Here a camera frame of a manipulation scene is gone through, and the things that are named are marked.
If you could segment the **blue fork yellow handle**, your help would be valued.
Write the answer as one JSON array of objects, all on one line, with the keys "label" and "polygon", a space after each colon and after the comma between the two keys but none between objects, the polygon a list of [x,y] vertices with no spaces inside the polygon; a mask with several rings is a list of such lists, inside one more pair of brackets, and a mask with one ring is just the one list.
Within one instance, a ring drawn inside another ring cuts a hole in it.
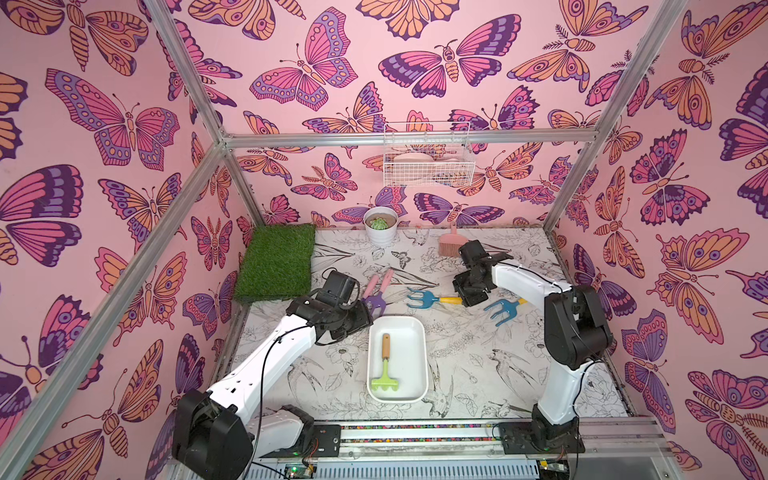
[{"label": "blue fork yellow handle", "polygon": [[411,309],[429,309],[436,304],[462,305],[460,297],[438,296],[428,290],[416,290],[409,288],[406,306]]}]

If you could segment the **purple rake pink handle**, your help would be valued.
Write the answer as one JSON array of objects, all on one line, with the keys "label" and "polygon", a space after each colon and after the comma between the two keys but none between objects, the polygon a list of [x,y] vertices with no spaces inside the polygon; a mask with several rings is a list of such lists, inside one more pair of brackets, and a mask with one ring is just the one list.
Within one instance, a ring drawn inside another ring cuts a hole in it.
[{"label": "purple rake pink handle", "polygon": [[386,310],[387,302],[384,299],[384,293],[391,284],[393,276],[394,270],[392,268],[388,269],[382,276],[380,276],[380,281],[374,294],[369,298],[363,299],[373,319],[382,316]]}]

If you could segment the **purple fork pink handle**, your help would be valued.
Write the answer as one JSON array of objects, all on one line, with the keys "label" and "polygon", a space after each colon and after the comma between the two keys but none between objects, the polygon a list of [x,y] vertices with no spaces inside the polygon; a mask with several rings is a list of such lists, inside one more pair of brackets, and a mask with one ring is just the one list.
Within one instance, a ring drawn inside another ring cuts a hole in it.
[{"label": "purple fork pink handle", "polygon": [[374,274],[369,279],[369,281],[368,281],[368,283],[366,285],[365,290],[361,294],[361,298],[365,299],[365,298],[369,298],[370,296],[372,296],[374,294],[374,292],[375,292],[375,289],[376,289],[377,285],[379,284],[379,281],[380,281],[380,276],[378,274]]}]

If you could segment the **green rake wooden handle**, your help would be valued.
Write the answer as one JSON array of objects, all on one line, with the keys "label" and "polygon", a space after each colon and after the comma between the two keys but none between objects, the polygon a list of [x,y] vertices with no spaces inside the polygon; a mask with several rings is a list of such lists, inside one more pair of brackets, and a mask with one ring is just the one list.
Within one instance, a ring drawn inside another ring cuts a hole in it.
[{"label": "green rake wooden handle", "polygon": [[389,374],[389,361],[391,355],[391,336],[385,333],[381,338],[381,374],[370,381],[373,391],[392,391],[399,389],[399,382]]}]

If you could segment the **white plastic storage box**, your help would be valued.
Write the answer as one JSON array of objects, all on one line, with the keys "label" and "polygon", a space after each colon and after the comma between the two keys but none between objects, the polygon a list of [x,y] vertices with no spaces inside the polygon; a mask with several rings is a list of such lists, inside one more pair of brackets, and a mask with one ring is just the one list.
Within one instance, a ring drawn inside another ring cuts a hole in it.
[{"label": "white plastic storage box", "polygon": [[[399,382],[399,389],[373,391],[370,381],[381,374],[381,338],[391,336],[389,374]],[[375,320],[369,333],[367,390],[379,403],[410,404],[419,402],[429,387],[426,334],[423,324],[412,316],[383,316]]]}]

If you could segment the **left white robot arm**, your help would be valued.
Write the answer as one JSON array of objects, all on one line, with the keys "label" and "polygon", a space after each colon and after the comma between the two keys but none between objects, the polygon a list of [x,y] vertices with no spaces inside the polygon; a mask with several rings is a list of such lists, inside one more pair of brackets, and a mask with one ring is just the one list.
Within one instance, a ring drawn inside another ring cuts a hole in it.
[{"label": "left white robot arm", "polygon": [[325,333],[337,333],[343,340],[372,324],[362,300],[347,306],[308,296],[293,300],[267,339],[238,367],[207,390],[182,396],[171,442],[173,460],[202,479],[239,479],[257,456],[302,450],[313,420],[292,405],[267,415],[266,394]]}]

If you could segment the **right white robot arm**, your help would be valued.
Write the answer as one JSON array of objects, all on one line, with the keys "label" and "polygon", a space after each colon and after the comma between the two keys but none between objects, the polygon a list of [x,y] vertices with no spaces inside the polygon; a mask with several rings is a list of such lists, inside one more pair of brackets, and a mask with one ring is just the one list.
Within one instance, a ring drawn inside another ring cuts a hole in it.
[{"label": "right white robot arm", "polygon": [[543,313],[544,345],[551,361],[540,399],[528,422],[502,422],[498,437],[504,453],[580,454],[576,402],[589,369],[598,363],[613,336],[597,292],[587,285],[550,280],[526,267],[506,262],[477,264],[453,279],[465,306],[475,306],[501,288]]}]

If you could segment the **green artificial grass mat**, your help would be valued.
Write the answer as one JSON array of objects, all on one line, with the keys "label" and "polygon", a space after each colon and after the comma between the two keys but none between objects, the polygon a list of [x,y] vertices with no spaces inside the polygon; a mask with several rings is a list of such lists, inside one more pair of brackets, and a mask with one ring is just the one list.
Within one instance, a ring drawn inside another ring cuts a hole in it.
[{"label": "green artificial grass mat", "polygon": [[311,224],[256,228],[240,267],[234,299],[251,304],[307,295],[312,286],[315,236]]}]

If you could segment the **green succulent plant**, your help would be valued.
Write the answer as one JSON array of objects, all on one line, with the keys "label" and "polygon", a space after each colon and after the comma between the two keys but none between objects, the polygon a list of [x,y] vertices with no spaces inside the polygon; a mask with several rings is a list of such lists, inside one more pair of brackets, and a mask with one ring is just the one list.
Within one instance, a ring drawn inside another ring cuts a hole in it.
[{"label": "green succulent plant", "polygon": [[388,222],[383,217],[373,218],[369,221],[368,227],[373,230],[387,230],[390,228]]}]

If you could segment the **white plant pot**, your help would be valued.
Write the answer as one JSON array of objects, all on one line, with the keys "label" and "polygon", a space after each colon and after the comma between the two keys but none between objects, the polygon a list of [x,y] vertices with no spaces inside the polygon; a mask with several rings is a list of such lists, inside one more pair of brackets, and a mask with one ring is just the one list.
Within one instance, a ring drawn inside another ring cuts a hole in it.
[{"label": "white plant pot", "polygon": [[370,242],[380,248],[389,247],[397,233],[397,213],[389,207],[373,207],[363,218],[363,224]]}]

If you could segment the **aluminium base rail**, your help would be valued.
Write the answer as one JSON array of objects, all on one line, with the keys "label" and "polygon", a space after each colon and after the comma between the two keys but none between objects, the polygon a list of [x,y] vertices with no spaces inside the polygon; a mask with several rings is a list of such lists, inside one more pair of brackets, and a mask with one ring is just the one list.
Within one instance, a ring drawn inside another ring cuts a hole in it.
[{"label": "aluminium base rail", "polygon": [[681,479],[653,420],[583,418],[577,446],[526,447],[524,419],[316,422],[296,453],[255,457],[241,479]]}]

